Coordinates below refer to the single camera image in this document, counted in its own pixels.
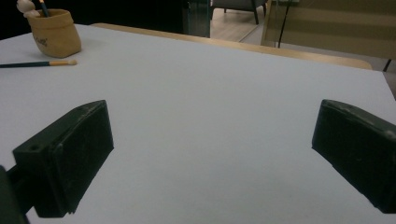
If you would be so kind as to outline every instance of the wooden cup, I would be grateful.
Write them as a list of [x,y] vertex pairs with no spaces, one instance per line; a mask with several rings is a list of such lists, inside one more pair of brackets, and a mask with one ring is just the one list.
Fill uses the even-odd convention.
[[44,54],[65,58],[81,51],[81,41],[69,11],[49,9],[49,17],[27,18],[32,29],[33,38]]

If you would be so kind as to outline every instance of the brush handle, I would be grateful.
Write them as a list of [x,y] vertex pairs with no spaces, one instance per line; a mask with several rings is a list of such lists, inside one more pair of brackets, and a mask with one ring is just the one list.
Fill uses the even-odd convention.
[[43,9],[44,16],[49,17],[50,14],[49,11],[47,10],[46,4],[44,2],[40,2],[40,4],[41,4],[41,8]]
[[0,68],[10,68],[10,67],[42,67],[50,66],[50,62],[36,62],[36,63],[6,63],[0,64]]

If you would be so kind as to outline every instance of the chair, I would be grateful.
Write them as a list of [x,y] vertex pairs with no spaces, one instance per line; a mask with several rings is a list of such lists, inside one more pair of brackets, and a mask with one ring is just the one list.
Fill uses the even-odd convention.
[[254,19],[256,24],[259,24],[259,17],[257,15],[257,7],[263,7],[264,17],[267,11],[266,2],[268,0],[212,0],[210,7],[210,19],[213,17],[213,11],[215,8],[224,8],[224,13],[227,9],[251,11],[254,13]]

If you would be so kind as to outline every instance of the paintbrush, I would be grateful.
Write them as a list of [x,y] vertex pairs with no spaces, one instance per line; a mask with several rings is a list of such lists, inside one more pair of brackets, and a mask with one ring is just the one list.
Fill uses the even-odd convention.
[[49,11],[47,10],[46,4],[44,3],[44,0],[38,0],[40,2],[41,8],[43,9],[43,13],[45,17],[49,17]]
[[52,61],[52,62],[35,62],[35,63],[5,63],[0,64],[0,68],[10,67],[43,67],[43,66],[58,66],[58,65],[76,65],[76,60],[71,61]]

